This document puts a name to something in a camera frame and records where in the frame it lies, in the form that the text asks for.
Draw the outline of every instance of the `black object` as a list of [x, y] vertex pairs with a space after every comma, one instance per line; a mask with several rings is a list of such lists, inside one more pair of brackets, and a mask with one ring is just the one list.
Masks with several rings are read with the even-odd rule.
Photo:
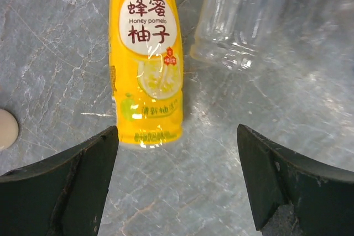
[[97, 235], [118, 152], [118, 131], [0, 176], [1, 236]]
[[[237, 129], [237, 142], [254, 223], [263, 235], [270, 229], [289, 236], [282, 232], [296, 227], [293, 235], [354, 235], [354, 172], [296, 153], [245, 125]], [[282, 228], [286, 222], [267, 227], [273, 216], [291, 216], [292, 209], [290, 228]]]

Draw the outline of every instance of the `clear plastic bottle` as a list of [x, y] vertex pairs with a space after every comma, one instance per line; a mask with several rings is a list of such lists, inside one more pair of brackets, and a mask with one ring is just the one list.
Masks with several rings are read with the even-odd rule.
[[284, 1], [204, 0], [191, 56], [229, 70], [249, 68], [266, 45]]

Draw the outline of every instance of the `gray stone floor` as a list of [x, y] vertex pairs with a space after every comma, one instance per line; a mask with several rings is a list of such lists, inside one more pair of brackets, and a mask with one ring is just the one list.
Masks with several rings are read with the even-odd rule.
[[[259, 235], [239, 123], [354, 171], [354, 0], [288, 0], [262, 59], [237, 73], [188, 56], [202, 0], [176, 1], [184, 136], [152, 152], [119, 152], [99, 235]], [[17, 142], [0, 152], [0, 174], [115, 124], [108, 9], [109, 0], [0, 0], [0, 108], [20, 124]]]

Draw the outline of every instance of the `red logo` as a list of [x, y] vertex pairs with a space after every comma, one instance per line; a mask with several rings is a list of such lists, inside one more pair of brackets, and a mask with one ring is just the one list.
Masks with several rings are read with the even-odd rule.
[[177, 63], [177, 59], [174, 57], [173, 55], [173, 50], [171, 47], [168, 47], [167, 48], [167, 55], [164, 57], [164, 63], [166, 65], [175, 65]]

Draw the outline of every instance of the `yellow label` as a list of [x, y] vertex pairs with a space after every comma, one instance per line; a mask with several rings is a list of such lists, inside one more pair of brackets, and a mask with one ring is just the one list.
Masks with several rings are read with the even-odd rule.
[[120, 141], [182, 135], [183, 51], [175, 0], [111, 0], [110, 70]]

